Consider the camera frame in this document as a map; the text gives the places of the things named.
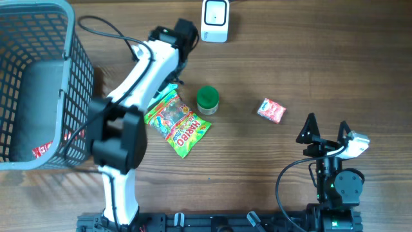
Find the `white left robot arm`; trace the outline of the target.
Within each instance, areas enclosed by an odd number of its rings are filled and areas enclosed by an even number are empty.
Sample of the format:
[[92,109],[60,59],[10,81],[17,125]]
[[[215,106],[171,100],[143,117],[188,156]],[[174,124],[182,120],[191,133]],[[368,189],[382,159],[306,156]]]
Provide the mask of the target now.
[[89,104],[86,148],[104,181],[103,229],[135,231],[139,205],[135,174],[147,148],[144,115],[152,99],[178,81],[199,41],[193,22],[179,19],[173,29],[158,26],[132,52],[137,64],[106,99]]

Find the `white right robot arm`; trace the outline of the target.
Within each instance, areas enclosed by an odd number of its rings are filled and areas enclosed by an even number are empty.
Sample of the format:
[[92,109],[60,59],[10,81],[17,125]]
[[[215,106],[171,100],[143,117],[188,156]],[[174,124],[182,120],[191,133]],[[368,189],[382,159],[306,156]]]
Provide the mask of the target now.
[[314,160],[315,172],[310,175],[318,200],[308,204],[302,218],[296,220],[299,227],[305,231],[360,231],[360,214],[353,209],[360,204],[365,177],[355,168],[344,168],[342,163],[365,152],[369,137],[342,121],[336,141],[323,139],[315,114],[309,113],[296,142],[306,144],[303,155]]

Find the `green lid jar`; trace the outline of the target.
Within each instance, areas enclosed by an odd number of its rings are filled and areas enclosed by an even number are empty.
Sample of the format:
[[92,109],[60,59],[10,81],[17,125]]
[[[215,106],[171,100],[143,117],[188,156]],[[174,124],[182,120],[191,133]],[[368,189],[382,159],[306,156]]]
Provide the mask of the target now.
[[198,90],[196,96],[197,107],[204,115],[214,114],[219,106],[219,93],[212,86],[203,86]]

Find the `red Nescafe stick sachet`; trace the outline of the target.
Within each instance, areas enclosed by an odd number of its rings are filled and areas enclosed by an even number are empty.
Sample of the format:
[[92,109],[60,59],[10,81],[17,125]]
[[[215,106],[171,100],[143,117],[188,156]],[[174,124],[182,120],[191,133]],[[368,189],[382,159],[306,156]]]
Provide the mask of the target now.
[[[77,140],[79,137],[84,138],[84,136],[85,136],[85,131],[82,130],[78,135],[75,136],[74,140]],[[51,141],[47,142],[46,144],[43,144],[43,145],[40,145],[40,146],[34,148],[32,150],[33,156],[36,159],[41,157],[43,154],[45,154],[49,150],[52,143],[53,143],[53,141],[51,140]]]

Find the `Haribo gummy bag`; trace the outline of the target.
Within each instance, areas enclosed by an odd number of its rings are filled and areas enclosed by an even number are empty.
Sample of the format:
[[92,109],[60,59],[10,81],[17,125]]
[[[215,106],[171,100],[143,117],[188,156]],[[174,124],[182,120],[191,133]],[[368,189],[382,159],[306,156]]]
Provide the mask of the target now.
[[176,90],[168,93],[145,115],[144,120],[162,135],[181,158],[189,154],[212,125],[197,116]]

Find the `red small candy packet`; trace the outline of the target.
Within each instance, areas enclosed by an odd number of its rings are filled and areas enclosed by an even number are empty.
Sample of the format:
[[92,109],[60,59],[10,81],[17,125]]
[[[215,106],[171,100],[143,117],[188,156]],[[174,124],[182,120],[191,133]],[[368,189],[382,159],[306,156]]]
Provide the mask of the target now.
[[286,108],[270,99],[265,98],[257,110],[257,114],[279,124]]

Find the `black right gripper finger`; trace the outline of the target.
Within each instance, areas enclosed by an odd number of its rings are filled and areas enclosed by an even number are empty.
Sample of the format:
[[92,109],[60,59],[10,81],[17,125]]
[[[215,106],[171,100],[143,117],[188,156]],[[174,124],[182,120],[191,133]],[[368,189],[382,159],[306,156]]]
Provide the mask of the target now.
[[321,136],[315,118],[315,113],[309,113],[305,124],[295,141],[299,144],[312,144],[320,142],[320,140]]
[[346,121],[342,121],[339,126],[339,132],[337,136],[337,142],[339,144],[344,144],[346,140],[347,134],[351,132],[350,127],[348,126]]

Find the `teal tissue pack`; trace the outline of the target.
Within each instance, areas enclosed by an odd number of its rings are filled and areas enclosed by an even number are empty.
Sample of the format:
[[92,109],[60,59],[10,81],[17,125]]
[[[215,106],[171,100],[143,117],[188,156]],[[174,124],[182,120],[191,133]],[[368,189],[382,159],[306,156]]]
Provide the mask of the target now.
[[162,91],[156,92],[155,96],[151,99],[149,106],[147,107],[148,110],[151,110],[155,107],[167,94],[171,91],[178,88],[177,84],[169,83]]

